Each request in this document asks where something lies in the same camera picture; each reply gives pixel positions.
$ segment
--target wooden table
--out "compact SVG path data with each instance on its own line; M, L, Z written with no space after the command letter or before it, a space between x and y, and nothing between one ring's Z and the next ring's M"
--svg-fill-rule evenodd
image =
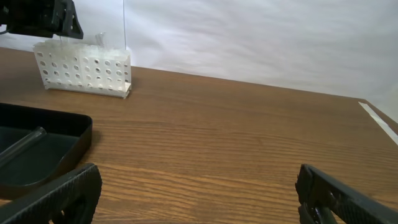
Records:
M44 90L33 53L0 58L0 102L93 118L93 223L298 223L303 163L398 209L398 147L358 99L133 68L123 100Z

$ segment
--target black tray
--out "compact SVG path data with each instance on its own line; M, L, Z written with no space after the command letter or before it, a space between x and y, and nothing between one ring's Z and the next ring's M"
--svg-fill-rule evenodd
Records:
M91 145L89 116L0 103L0 153L38 126L47 135L0 167L0 198L18 198L66 174Z

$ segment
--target wood grain surface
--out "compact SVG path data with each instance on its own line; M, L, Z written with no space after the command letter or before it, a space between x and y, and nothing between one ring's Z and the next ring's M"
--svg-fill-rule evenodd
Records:
M44 90L30 52L0 66L0 102L93 118L93 223L298 223L303 163L398 210L398 147L358 99L133 68L123 100Z

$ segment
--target white plastic basket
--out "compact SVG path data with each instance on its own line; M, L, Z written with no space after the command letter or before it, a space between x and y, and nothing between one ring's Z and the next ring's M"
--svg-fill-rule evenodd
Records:
M45 89L127 97L131 89L130 52L97 45L47 40L34 45Z

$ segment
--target white tape strip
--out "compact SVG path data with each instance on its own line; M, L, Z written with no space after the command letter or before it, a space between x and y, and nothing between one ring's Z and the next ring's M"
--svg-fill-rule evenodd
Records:
M386 122L384 122L379 115L376 114L376 112L374 112L372 110L372 108L370 108L369 105L367 105L366 103L361 103L359 102L359 104L366 110L366 112L369 113L369 115L380 125L380 127L388 134L388 136L390 136L390 138L398 145L398 135L390 128L390 126L388 126L388 124Z

